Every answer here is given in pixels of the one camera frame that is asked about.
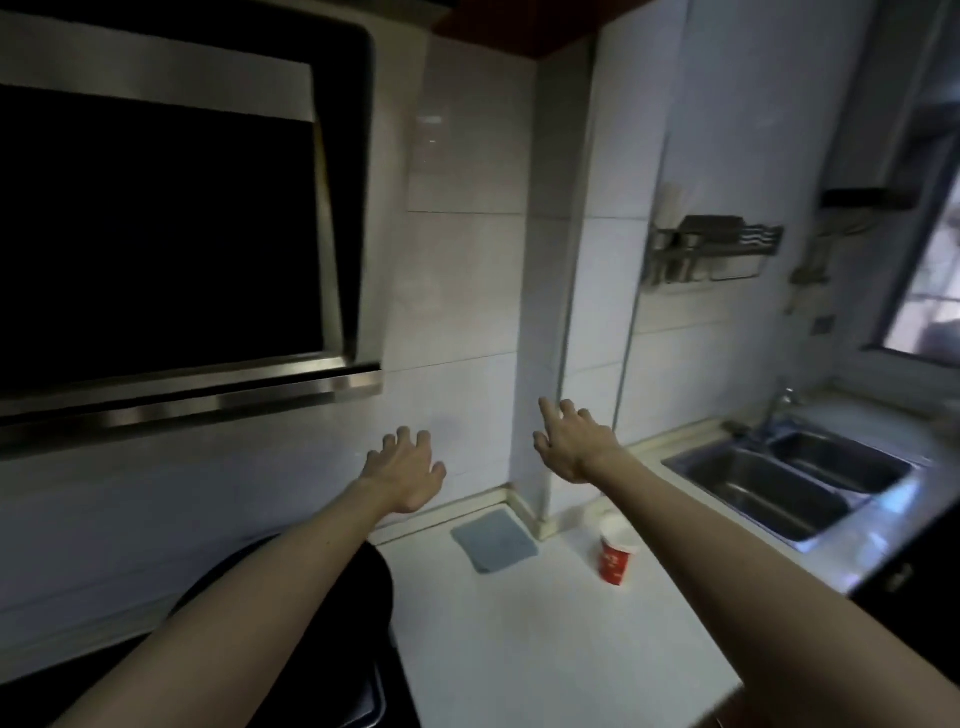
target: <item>paper cup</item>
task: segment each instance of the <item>paper cup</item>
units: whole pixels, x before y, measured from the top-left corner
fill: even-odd
[[[630,557],[642,541],[636,531],[620,514],[610,514],[600,521],[600,578],[615,587],[623,583]]]

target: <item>dish cloth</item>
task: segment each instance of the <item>dish cloth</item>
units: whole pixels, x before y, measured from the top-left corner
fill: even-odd
[[[495,573],[540,553],[533,539],[502,509],[458,525],[450,535],[477,573]]]

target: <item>black cabinet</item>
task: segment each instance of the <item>black cabinet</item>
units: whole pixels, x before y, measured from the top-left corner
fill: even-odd
[[[851,599],[960,685],[960,505],[954,506]]]

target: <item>faucet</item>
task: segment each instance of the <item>faucet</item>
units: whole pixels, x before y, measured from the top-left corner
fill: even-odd
[[[774,420],[780,413],[780,408],[796,404],[800,404],[800,397],[797,395],[797,392],[790,386],[785,376],[778,376],[777,389],[774,391],[774,396],[770,398],[770,403],[767,405],[767,413],[763,418],[763,422],[757,425],[750,433],[750,439],[760,445],[766,443],[771,435],[773,435]]]

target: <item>stainless steel sink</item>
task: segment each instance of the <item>stainless steel sink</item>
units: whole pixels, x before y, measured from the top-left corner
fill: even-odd
[[[798,550],[807,550],[852,505],[813,478],[733,444],[664,460],[735,511]]]
[[[871,496],[897,484],[914,468],[886,452],[819,432],[793,432],[769,448],[780,462],[827,485]]]
[[[862,443],[788,422],[663,464],[800,551],[917,466]]]

